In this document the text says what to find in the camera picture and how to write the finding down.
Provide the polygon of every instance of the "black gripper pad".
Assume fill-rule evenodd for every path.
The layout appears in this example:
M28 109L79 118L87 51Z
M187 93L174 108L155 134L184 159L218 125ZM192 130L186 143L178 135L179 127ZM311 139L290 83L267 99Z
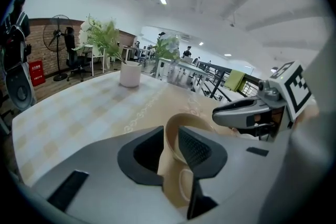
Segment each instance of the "black gripper pad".
M89 174L73 171L49 197L48 202L65 212Z
M120 169L134 182L142 185L162 186L163 178L157 175L163 151L163 126L123 145L118 152Z
M224 167L227 152L218 143L183 126L179 129L178 139L180 151L195 178L214 177Z

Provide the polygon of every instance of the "desk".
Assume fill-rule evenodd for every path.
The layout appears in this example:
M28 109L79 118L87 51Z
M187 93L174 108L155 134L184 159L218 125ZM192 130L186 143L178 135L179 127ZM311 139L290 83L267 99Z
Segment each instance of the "desk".
M159 58L159 64L157 66L157 68L159 69L160 66L161 66L161 63L164 63L164 65L167 63L167 64L170 64L172 60L169 60L169 59L164 59L164 58ZM198 93L202 86L204 85L204 82L208 76L208 73L207 72L204 72L202 69L200 68L197 68L196 66L190 64L190 63L187 63L187 62L182 62L180 61L178 64L177 64L178 67L180 68L183 68L183 69L187 69L189 70L191 73L196 73L197 75L200 75L200 76L203 76L203 79L202 79L202 82L200 84L200 86L198 87L198 89L196 90L196 92ZM159 77L159 71L157 70L156 71L156 76L155 78L157 79Z
M177 113L198 115L218 133L231 133L212 120L218 101L143 74L138 88L125 88L119 85L119 75L79 83L13 119L16 162L26 185L88 144L166 125Z
M126 50L125 61L128 61L128 52L129 52L129 50L136 50L136 48L134 48L134 47L127 47L127 46L123 46L123 49Z
M145 54L145 57L147 57L148 50L147 49L139 49L140 50L140 57L142 56L142 53Z
M214 90L215 86L213 86L213 84L209 81L205 82L205 84L209 87L209 89L211 91ZM233 91L230 91L230 89L227 89L227 88L224 88L224 87L221 87L219 86L218 87L222 92L224 92L226 94L227 97L229 97L231 99L231 101L236 101L236 100L239 100L239 99L242 99L244 98L240 93L238 92L233 92ZM216 91L216 94L219 94L219 95L222 95L222 93L220 91Z

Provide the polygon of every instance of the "yellow-green cloth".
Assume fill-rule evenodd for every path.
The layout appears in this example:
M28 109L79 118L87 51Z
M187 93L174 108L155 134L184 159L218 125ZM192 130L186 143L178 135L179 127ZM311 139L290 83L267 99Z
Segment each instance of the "yellow-green cloth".
M237 91L241 91L242 92L243 89L244 89L245 83L246 83L246 79L242 79L242 81L241 81L241 83L240 83Z
M224 86L234 92L238 91L241 84L244 86L242 83L244 75L245 73L243 72L231 70L230 76L225 81Z

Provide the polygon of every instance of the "air conditioner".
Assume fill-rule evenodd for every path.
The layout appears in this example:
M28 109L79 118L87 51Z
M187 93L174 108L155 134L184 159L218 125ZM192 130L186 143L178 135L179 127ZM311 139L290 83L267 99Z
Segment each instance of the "air conditioner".
M189 35L186 34L182 34L181 35L181 40L184 42L190 42L191 37Z

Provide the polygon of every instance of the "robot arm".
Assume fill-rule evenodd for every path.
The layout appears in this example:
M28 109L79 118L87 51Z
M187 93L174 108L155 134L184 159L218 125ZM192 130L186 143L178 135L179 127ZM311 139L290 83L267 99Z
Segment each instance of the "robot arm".
M279 131L291 128L311 98L302 71L298 61L284 64L268 80L259 82L255 97L243 98L214 109L214 122L235 127L253 136L274 136ZM274 120L274 111L283 111L280 122Z

